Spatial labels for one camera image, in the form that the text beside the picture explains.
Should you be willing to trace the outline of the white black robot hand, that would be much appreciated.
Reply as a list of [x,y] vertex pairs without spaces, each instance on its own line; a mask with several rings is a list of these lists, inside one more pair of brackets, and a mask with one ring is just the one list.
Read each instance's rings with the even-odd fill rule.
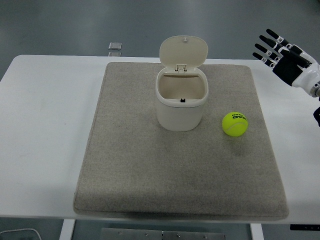
[[260,35],[269,48],[256,43],[260,53],[252,55],[271,68],[272,72],[291,87],[302,88],[312,97],[320,91],[320,64],[304,50],[290,43],[271,29],[266,32],[270,38]]

